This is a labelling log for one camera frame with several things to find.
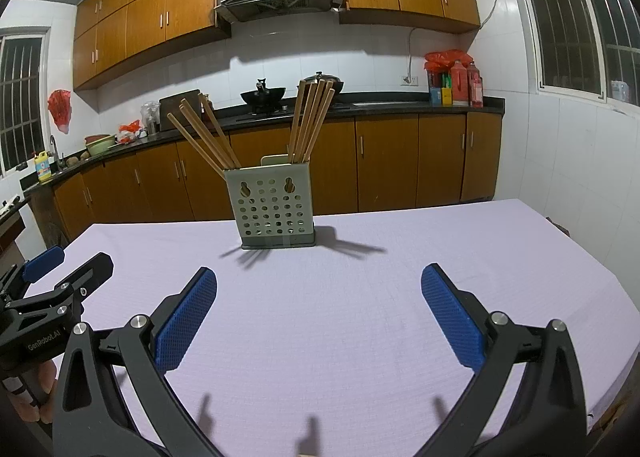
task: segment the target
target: table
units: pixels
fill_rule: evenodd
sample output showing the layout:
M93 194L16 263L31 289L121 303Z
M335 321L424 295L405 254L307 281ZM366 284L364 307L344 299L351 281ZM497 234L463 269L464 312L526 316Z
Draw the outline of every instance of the table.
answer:
M316 217L316 227L316 247L242 251L234 222L94 225L31 292L104 251L113 277L83 319L113 328L212 268L218 297L166 377L227 457L413 456L472 376L420 293L431 262L516 323L564 320L590 426L638 353L640 313L616 277L520 201ZM125 377L123 391L142 434L158 441Z

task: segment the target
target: finger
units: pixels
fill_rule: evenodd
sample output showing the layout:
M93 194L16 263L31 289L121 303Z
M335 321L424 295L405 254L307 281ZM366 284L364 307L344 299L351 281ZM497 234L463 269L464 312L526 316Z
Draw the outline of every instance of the finger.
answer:
M43 423L49 424L53 421L53 402L56 397L56 389L58 387L58 380L53 380L53 386L51 387L51 393L49 393L49 400L47 404L40 407L40 419Z
M36 407L23 403L19 397L16 397L12 393L7 393L9 401L14 405L15 411L20 416L20 419L27 423L35 423L40 419L40 413Z
M51 392L53 382L56 380L56 364L52 361L45 361L38 367L38 380L45 393Z

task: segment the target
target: metal screw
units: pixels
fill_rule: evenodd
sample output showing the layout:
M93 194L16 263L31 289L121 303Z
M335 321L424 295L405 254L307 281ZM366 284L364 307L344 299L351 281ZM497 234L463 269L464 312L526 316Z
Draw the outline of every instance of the metal screw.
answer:
M146 325L146 316L143 314L138 314L137 316L133 316L133 318L131 319L131 322L129 323L134 329L140 329Z
M491 321L496 325L507 325L509 317L504 312L497 311L491 315Z
M566 325L562 320L553 320L551 322L551 326L554 328L554 331L558 331L558 332L566 331Z
M84 334L84 331L86 331L86 323L80 322L74 325L74 334Z

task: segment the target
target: electrical outlet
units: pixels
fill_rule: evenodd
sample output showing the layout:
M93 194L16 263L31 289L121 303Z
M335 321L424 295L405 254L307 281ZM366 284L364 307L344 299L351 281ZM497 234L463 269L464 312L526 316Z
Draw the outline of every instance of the electrical outlet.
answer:
M418 86L418 76L411 76L411 80L407 76L400 76L401 85L405 85L407 87L417 87Z

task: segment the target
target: keyhole-shaped hole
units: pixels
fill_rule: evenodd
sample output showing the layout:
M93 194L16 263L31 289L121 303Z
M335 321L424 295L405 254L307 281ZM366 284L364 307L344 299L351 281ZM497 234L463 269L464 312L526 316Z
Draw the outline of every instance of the keyhole-shaped hole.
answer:
M296 191L296 186L293 184L291 177L287 177L287 180L284 182L284 191L287 193L293 193Z

